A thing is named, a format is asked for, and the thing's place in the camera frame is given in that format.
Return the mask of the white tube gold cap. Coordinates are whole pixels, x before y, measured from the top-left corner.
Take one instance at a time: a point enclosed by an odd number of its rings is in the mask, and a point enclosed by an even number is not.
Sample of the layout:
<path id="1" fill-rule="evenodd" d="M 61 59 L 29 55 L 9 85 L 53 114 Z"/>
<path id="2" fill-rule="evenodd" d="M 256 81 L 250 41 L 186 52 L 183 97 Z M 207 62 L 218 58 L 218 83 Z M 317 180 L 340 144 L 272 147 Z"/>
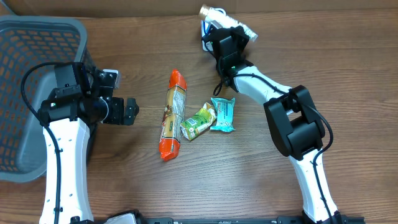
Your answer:
<path id="1" fill-rule="evenodd" d="M 220 8 L 213 8 L 203 4 L 198 15 L 201 19 L 201 35 L 203 37 L 210 32 L 210 26 L 214 26 L 217 29 L 241 26 L 244 33 L 249 36 L 249 40 L 255 42 L 258 38 L 258 35 L 246 24 L 233 19 Z"/>

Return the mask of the orange spaghetti packet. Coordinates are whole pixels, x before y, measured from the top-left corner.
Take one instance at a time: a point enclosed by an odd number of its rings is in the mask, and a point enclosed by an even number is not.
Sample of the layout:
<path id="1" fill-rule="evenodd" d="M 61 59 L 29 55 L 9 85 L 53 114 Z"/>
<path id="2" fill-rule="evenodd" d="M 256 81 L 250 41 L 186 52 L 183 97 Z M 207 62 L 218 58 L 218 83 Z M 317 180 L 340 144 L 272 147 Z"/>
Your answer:
<path id="1" fill-rule="evenodd" d="M 182 138 L 180 125 L 185 115 L 186 91 L 187 83 L 183 75 L 174 69 L 169 79 L 159 141 L 160 157 L 164 161 L 176 158 L 179 153 Z"/>

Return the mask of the mint green tissue pack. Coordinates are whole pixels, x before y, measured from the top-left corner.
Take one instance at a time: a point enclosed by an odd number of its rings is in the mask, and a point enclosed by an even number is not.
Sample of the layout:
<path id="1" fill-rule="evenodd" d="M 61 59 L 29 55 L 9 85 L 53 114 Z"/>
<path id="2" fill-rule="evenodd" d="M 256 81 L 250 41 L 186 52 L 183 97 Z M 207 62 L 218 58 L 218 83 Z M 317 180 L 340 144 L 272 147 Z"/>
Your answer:
<path id="1" fill-rule="evenodd" d="M 234 117 L 234 104 L 235 98 L 227 100 L 224 98 L 211 98 L 213 106 L 215 107 L 217 118 L 216 124 L 211 126 L 210 129 L 214 131 L 222 131 L 230 133 L 234 131 L 233 117 Z"/>

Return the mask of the green drink carton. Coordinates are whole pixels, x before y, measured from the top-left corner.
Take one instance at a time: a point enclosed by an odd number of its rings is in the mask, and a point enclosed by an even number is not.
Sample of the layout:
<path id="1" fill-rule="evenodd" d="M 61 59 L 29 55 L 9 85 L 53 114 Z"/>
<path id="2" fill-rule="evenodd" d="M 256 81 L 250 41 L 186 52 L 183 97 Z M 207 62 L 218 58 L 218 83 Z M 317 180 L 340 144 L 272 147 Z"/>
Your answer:
<path id="1" fill-rule="evenodd" d="M 202 132 L 208 129 L 216 120 L 215 108 L 209 103 L 195 113 L 191 118 L 186 119 L 180 124 L 182 134 L 189 141 L 194 140 Z"/>

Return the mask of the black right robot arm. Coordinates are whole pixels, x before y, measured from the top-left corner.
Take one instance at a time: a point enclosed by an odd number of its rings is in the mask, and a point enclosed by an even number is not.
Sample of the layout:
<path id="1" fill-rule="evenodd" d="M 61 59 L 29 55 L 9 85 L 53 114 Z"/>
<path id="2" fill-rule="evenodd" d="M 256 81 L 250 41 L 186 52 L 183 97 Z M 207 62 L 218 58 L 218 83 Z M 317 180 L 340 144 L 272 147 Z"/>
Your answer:
<path id="1" fill-rule="evenodd" d="M 337 223 L 335 205 L 323 168 L 323 153 L 329 148 L 322 139 L 333 134 L 329 123 L 316 109 L 309 91 L 302 85 L 284 86 L 262 74 L 245 59 L 249 42 L 241 26 L 210 26 L 201 38 L 216 59 L 221 81 L 213 94 L 228 86 L 263 105 L 273 143 L 294 167 L 303 197 L 307 223 Z"/>

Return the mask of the grey plastic shopping basket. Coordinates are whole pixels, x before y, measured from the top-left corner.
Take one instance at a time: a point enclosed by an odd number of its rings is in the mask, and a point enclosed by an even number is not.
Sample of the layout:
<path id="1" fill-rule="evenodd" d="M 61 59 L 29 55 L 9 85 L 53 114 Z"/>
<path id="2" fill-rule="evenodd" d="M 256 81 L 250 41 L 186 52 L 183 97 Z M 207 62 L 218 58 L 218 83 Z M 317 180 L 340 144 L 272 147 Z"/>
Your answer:
<path id="1" fill-rule="evenodd" d="M 42 127 L 21 97 L 25 94 L 35 110 L 57 83 L 52 62 L 94 64 L 86 48 L 84 25 L 72 18 L 45 16 L 1 16 L 1 180 L 30 182 L 47 168 Z"/>

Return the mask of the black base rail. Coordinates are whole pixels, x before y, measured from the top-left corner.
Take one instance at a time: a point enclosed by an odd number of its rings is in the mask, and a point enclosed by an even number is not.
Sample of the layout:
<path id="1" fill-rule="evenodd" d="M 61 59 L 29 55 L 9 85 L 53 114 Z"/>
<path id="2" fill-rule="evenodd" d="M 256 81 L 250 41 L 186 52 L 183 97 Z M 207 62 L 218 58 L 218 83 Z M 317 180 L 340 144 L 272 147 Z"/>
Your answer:
<path id="1" fill-rule="evenodd" d="M 67 218 L 70 224 L 89 223 L 135 223 L 135 224 L 304 224 L 313 223 L 309 217 L 302 212 L 301 216 L 279 216 L 277 218 L 243 218 L 243 219 L 173 219 L 170 217 L 148 218 L 138 210 L 122 212 L 100 221 L 83 220 L 78 216 Z"/>

